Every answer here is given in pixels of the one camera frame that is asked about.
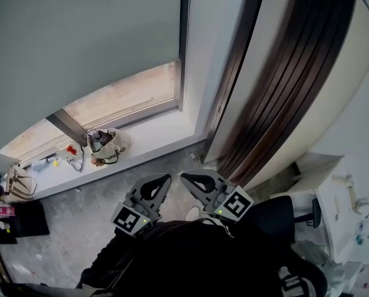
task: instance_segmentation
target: bag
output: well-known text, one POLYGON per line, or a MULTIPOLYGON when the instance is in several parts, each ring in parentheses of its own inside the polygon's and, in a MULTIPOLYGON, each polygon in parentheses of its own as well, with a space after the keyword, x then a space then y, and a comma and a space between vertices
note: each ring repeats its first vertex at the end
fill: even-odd
POLYGON ((33 199, 37 184, 33 177, 16 165, 9 168, 4 192, 4 202, 26 202, 33 199))
POLYGON ((117 163, 119 155, 130 146, 128 135, 115 128, 92 130, 86 136, 87 145, 92 152, 91 157, 97 161, 94 163, 97 166, 117 163))

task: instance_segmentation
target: white sneaker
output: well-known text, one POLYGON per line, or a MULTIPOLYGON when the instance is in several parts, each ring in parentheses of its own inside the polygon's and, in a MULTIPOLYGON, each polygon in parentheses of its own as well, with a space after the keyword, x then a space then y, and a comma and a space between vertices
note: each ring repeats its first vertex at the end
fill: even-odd
POLYGON ((187 213, 185 220, 186 221, 195 221, 195 220, 199 219, 200 214, 201 214, 201 211, 200 211, 199 207, 194 206, 187 213))

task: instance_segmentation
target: roller blind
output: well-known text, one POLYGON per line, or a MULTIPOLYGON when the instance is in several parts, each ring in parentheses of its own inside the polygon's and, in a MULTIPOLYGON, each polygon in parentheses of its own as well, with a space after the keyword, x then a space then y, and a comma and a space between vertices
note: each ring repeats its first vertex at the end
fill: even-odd
POLYGON ((178 59, 180 0, 0 0, 0 148, 74 100, 178 59))

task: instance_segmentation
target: beige handbag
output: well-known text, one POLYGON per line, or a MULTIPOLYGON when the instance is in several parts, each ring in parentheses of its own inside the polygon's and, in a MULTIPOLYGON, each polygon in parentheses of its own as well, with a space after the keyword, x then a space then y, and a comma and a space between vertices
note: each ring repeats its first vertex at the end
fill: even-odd
POLYGON ((4 202, 26 202, 33 199, 36 191, 36 181, 28 173, 16 165, 9 168, 4 192, 4 202))
POLYGON ((93 130, 87 135, 87 145, 92 151, 92 158, 98 160, 99 162, 109 165, 118 162, 118 157, 124 151, 126 151, 129 146, 129 136, 124 132, 121 132, 115 128, 107 130, 93 130), (96 150, 94 144, 92 143, 91 132, 104 132, 109 133, 113 137, 108 143, 106 143, 101 149, 96 150))

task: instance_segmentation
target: window sill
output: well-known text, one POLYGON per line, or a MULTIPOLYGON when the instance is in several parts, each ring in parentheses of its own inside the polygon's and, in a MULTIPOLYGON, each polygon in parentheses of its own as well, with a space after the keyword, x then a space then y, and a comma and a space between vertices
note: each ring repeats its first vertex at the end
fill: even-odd
POLYGON ((96 167, 91 164, 90 150, 86 148, 81 173, 62 160, 59 161, 59 166, 49 165, 39 173, 29 168, 28 174, 38 183, 33 198, 47 197, 87 184, 205 139, 205 135, 194 135, 194 125, 179 111, 167 112, 125 127, 122 131, 130 135, 131 147, 114 165, 96 167))

